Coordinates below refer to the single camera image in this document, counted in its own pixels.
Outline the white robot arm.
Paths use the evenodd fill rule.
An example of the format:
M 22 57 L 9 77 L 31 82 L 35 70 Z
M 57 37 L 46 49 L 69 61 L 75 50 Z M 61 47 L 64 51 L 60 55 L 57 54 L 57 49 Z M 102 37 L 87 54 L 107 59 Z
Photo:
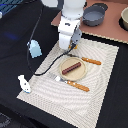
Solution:
M 67 50 L 70 43 L 77 45 L 82 35 L 79 26 L 86 0 L 41 1 L 47 7 L 59 8 L 61 10 L 61 19 L 58 26 L 59 47 Z

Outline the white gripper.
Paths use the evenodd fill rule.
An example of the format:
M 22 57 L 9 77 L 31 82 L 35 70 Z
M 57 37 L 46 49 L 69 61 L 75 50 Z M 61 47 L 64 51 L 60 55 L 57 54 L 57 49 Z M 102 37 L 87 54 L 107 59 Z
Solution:
M 82 32 L 79 29 L 80 20 L 69 20 L 65 17 L 61 17 L 58 32 L 59 32 L 59 47 L 67 50 L 71 44 L 77 45 Z

